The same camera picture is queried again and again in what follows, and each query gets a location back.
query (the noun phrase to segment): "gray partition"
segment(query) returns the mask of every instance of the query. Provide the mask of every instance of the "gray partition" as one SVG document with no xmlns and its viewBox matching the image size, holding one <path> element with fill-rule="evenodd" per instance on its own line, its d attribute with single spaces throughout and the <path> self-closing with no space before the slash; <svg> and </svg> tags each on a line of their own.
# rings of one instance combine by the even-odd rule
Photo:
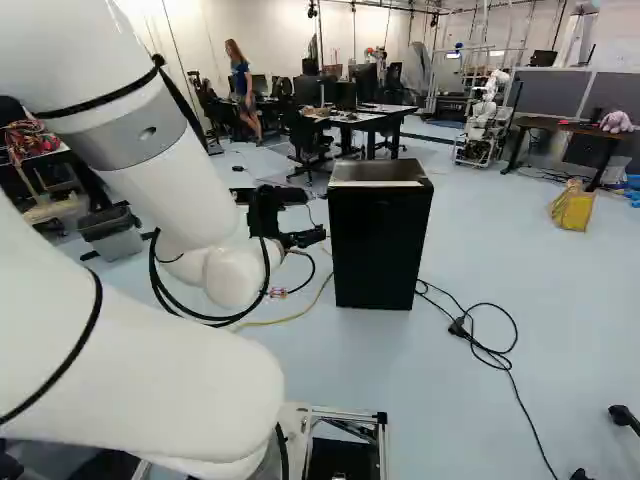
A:
<svg viewBox="0 0 640 480">
<path fill-rule="evenodd" d="M 522 93 L 516 112 L 531 115 L 550 115 L 573 118 L 578 114 L 591 79 L 587 70 L 550 68 L 518 69 L 507 100 L 513 107 L 522 83 Z"/>
<path fill-rule="evenodd" d="M 604 113 L 623 110 L 635 125 L 640 124 L 640 74 L 598 72 L 580 116 L 589 118 L 594 108 Z"/>
</svg>

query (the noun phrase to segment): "woman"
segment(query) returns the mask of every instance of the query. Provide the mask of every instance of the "woman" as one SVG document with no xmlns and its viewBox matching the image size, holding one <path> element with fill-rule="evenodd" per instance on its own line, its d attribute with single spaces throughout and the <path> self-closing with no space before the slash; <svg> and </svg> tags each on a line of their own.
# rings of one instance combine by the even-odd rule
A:
<svg viewBox="0 0 640 480">
<path fill-rule="evenodd" d="M 240 118 L 256 133 L 256 145 L 262 144 L 262 126 L 256 113 L 256 98 L 253 95 L 253 82 L 249 72 L 249 62 L 244 58 L 236 41 L 232 38 L 224 42 L 227 55 L 231 59 L 231 74 L 240 95 Z"/>
</svg>

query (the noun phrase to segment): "trash bin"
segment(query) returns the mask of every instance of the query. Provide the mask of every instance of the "trash bin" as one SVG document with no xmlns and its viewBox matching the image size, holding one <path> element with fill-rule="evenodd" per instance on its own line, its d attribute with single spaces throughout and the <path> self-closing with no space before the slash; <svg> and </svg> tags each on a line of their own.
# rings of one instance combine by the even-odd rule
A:
<svg viewBox="0 0 640 480">
<path fill-rule="evenodd" d="M 78 220 L 78 231 L 107 262 L 141 252 L 138 218 L 127 206 L 91 213 Z"/>
</svg>

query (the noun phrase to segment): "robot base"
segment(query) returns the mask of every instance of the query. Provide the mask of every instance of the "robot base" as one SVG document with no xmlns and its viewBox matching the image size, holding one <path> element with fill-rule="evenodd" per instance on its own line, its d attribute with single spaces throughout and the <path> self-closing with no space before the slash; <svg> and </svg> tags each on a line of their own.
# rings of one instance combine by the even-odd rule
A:
<svg viewBox="0 0 640 480">
<path fill-rule="evenodd" d="M 388 479 L 385 412 L 346 412 L 287 403 L 279 421 L 287 439 L 290 480 Z M 334 431 L 322 428 L 323 425 L 334 427 Z M 320 433 L 317 432 L 320 429 L 322 436 L 314 436 L 314 431 Z M 141 461 L 131 480 L 149 478 L 150 467 L 149 462 Z M 281 478 L 280 454 L 274 436 L 262 464 L 247 480 Z"/>
</svg>

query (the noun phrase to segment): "black cabinet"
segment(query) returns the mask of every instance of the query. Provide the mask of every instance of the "black cabinet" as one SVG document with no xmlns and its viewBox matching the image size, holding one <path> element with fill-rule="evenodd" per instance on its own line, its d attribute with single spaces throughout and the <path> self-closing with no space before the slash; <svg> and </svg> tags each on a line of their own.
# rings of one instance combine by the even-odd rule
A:
<svg viewBox="0 0 640 480">
<path fill-rule="evenodd" d="M 411 310 L 432 197 L 416 159 L 336 163 L 328 199 L 339 307 Z"/>
</svg>

